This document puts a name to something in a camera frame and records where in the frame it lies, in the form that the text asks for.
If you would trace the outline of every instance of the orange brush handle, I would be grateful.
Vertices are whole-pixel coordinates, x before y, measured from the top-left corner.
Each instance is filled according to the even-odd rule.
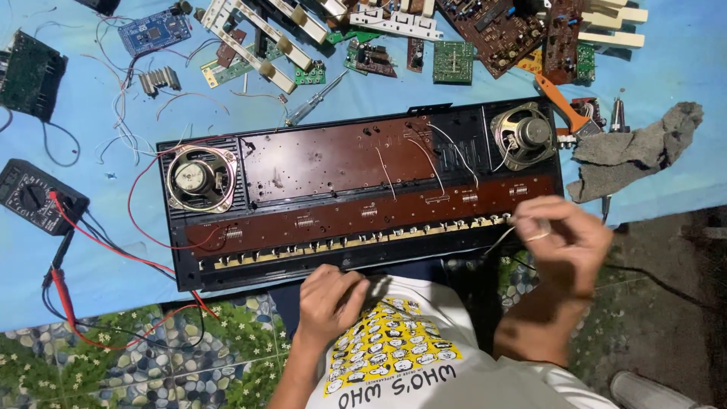
[[[566,97],[558,91],[558,88],[548,81],[547,78],[540,74],[535,74],[535,81],[538,86],[545,92],[546,96],[557,106],[567,117],[571,123],[571,133],[581,129],[586,122],[590,121],[587,116],[580,116],[568,103]]]

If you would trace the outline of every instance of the yellow shirt print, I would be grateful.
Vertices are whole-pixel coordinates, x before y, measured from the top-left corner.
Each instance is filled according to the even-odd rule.
[[[462,359],[457,347],[420,315],[416,301],[402,298],[383,298],[361,312],[334,345],[324,396],[438,360]]]

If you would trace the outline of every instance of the blue tablecloth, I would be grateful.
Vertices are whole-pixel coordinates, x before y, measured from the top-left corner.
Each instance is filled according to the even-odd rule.
[[[132,226],[126,214],[126,198],[132,181],[152,158],[142,156],[140,164],[135,165],[132,151],[120,141],[105,152],[103,164],[98,163],[93,151],[98,143],[118,135],[112,129],[116,115],[111,108],[111,101],[119,92],[116,80],[103,65],[80,56],[86,53],[103,58],[95,43],[98,17],[72,0],[3,0],[0,3],[2,44],[10,40],[17,28],[33,35],[41,27],[36,37],[69,57],[52,122],[69,131],[81,145],[77,163],[70,167],[58,166],[44,150],[40,122],[24,114],[15,114],[10,127],[0,134],[3,144],[0,163],[21,158],[46,170],[91,199],[91,213],[117,244],[140,257],[172,266],[170,251],[147,240]],[[191,3],[203,8],[208,5],[206,0]],[[145,17],[170,4],[168,0],[121,0],[116,14]],[[674,166],[614,195],[609,216],[611,224],[727,203],[724,166],[727,138],[719,126],[721,116],[727,112],[727,87],[723,76],[727,64],[724,55],[727,38],[721,20],[715,18],[727,13],[727,3],[703,0],[697,6],[692,1],[660,0],[642,1],[641,6],[649,10],[648,22],[638,27],[638,32],[646,35],[645,47],[635,51],[630,62],[598,55],[597,79],[593,85],[564,86],[561,87],[563,94],[567,98],[599,97],[603,115],[607,118],[611,114],[613,98],[620,94],[626,106],[627,123],[632,128],[656,121],[682,100],[701,103],[705,116],[694,143]],[[445,39],[461,39],[440,15],[437,14],[436,19]],[[58,26],[49,21],[74,27]],[[173,50],[188,54],[203,40],[214,38],[196,21],[192,26],[192,38],[172,46]],[[250,24],[244,22],[241,28],[249,34],[245,42],[252,42]],[[297,43],[313,59],[324,60],[329,77],[335,77],[344,69],[342,62],[347,42],[338,44],[329,57],[308,41]],[[398,78],[350,73],[303,123],[393,114],[405,111],[409,106],[480,103],[537,93],[532,76],[525,71],[514,68],[494,80],[480,63],[475,63],[471,87],[434,85],[432,43],[425,45],[422,74],[406,70],[406,39],[384,37],[374,43],[385,45],[395,58]],[[116,65],[126,67],[129,64],[130,56],[115,28],[109,30],[103,45]],[[126,123],[134,134],[155,143],[179,138],[188,124],[193,137],[208,135],[211,125],[214,126],[210,132],[217,134],[265,129],[278,124],[282,107],[277,101],[243,98],[230,92],[241,92],[242,78],[209,89],[198,67],[215,59],[215,48],[211,46],[200,52],[188,68],[185,68],[183,58],[171,52],[143,57],[137,67],[146,70],[171,66],[184,91],[216,98],[229,108],[230,114],[210,100],[190,95],[171,102],[157,121],[157,109],[170,97],[161,94],[155,100],[148,98],[136,83],[129,90],[126,105]],[[293,77],[293,65],[289,61],[279,59],[275,65]],[[288,106],[298,106],[319,89],[320,86],[298,87],[288,97]],[[256,72],[249,75],[247,91],[249,94],[281,93]],[[0,116],[0,122],[3,122],[5,116],[1,111]],[[76,146],[68,135],[54,127],[48,127],[47,134],[49,150],[57,161],[72,162]],[[566,183],[575,180],[578,164],[571,161],[570,152],[562,151],[561,159],[563,179]],[[594,213],[600,210],[599,203],[585,207]],[[167,242],[157,166],[153,166],[137,185],[132,209],[137,222],[149,234]],[[0,298],[3,311],[0,330],[56,321],[42,307],[40,284],[59,243],[60,237],[48,236],[9,210],[0,210],[0,251],[4,261],[0,279],[5,289]],[[78,317],[188,298],[187,293],[177,292],[176,284],[171,280],[141,263],[101,248],[80,234],[73,240],[63,267]]]

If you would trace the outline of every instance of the gray rag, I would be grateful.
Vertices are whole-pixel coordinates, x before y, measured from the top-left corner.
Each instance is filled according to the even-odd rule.
[[[583,137],[573,152],[581,178],[566,186],[568,193],[576,203],[589,202],[671,166],[691,145],[703,116],[698,103],[680,102],[646,128]]]

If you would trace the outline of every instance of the person's left hand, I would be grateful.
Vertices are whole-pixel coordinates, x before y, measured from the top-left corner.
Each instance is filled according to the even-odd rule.
[[[318,267],[300,286],[300,324],[295,336],[308,347],[322,349],[356,323],[369,281],[356,271]]]

